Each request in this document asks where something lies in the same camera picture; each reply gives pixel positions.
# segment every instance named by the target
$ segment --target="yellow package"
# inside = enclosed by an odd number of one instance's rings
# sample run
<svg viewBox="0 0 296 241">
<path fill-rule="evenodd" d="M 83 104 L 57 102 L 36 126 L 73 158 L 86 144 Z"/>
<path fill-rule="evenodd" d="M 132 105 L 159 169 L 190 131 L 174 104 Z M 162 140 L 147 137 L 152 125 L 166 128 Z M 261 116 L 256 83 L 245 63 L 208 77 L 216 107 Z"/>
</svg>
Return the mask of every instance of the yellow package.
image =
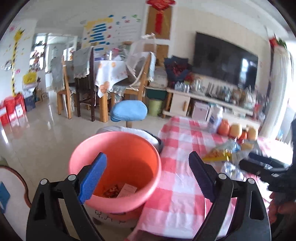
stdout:
<svg viewBox="0 0 296 241">
<path fill-rule="evenodd" d="M 212 149 L 202 160 L 205 162 L 229 161 L 231 160 L 231 153 L 227 152 L 227 150 Z"/>
<path fill-rule="evenodd" d="M 254 145 L 251 143 L 243 143 L 241 145 L 241 150 L 253 150 Z"/>
<path fill-rule="evenodd" d="M 22 81 L 25 85 L 33 84 L 37 80 L 37 73 L 36 72 L 29 72 L 25 74 L 22 78 Z"/>
</svg>

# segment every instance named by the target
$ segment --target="stool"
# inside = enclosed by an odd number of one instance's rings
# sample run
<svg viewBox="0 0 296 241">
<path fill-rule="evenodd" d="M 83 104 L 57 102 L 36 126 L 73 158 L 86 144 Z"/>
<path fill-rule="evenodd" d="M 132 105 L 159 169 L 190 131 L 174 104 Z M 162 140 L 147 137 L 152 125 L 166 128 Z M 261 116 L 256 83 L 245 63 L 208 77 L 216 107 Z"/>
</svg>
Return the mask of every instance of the stool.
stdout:
<svg viewBox="0 0 296 241">
<path fill-rule="evenodd" d="M 113 106 L 110 117 L 113 122 L 126 121 L 126 127 L 132 127 L 132 121 L 142 121 L 147 115 L 147 107 L 140 100 L 123 100 Z"/>
</svg>

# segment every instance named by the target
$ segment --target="pink checkered tablecloth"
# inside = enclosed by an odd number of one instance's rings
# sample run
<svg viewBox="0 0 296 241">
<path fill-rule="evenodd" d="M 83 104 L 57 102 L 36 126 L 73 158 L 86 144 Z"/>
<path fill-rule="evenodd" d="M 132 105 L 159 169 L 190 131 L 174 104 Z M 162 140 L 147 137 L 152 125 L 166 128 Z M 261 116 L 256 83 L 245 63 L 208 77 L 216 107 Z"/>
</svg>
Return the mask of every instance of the pink checkered tablecloth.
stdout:
<svg viewBox="0 0 296 241">
<path fill-rule="evenodd" d="M 192 239 L 210 210 L 211 202 L 204 198 L 189 167 L 188 156 L 196 151 L 201 157 L 228 138 L 203 131 L 205 123 L 189 118 L 172 117 L 159 132 L 164 141 L 160 155 L 162 173 L 159 184 L 145 203 L 141 217 L 128 240 L 139 240 L 142 231 L 165 237 Z M 270 139 L 258 139 L 258 144 L 267 156 L 282 162 L 292 161 L 292 149 L 285 143 Z M 267 184 L 255 175 L 266 208 L 270 191 Z M 219 236 L 226 235 L 234 212 L 236 199 L 229 205 Z"/>
</svg>

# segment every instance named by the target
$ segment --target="giraffe wall sticker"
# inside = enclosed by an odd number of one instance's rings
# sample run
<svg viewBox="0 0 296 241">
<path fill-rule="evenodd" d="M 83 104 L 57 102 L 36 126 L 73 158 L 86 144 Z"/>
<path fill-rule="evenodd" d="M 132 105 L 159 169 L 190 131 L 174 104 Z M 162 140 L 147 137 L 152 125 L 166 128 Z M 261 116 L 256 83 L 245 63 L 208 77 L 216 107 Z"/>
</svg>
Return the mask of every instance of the giraffe wall sticker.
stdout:
<svg viewBox="0 0 296 241">
<path fill-rule="evenodd" d="M 11 85 L 12 85 L 12 96 L 15 96 L 15 58 L 16 58 L 16 52 L 17 52 L 17 45 L 19 40 L 22 38 L 24 30 L 19 29 L 14 37 L 13 40 L 15 41 L 15 44 L 13 46 L 13 53 L 12 53 L 12 78 L 11 78 Z"/>
</svg>

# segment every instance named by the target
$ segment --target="blue gripper pad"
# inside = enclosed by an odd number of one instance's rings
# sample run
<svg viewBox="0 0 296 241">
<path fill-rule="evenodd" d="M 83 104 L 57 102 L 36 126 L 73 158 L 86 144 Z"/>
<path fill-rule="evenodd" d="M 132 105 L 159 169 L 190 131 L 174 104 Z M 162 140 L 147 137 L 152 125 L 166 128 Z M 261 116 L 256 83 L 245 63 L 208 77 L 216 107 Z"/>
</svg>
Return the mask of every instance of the blue gripper pad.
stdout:
<svg viewBox="0 0 296 241">
<path fill-rule="evenodd" d="M 94 190 L 103 175 L 107 166 L 107 156 L 100 152 L 93 163 L 84 179 L 80 183 L 80 193 L 78 199 L 81 204 L 83 204 L 86 200 L 89 200 L 94 193 Z"/>
<path fill-rule="evenodd" d="M 195 151 L 189 154 L 189 166 L 204 197 L 213 203 L 216 199 L 215 179 L 218 175 L 217 172 L 211 165 L 203 163 Z"/>
</svg>

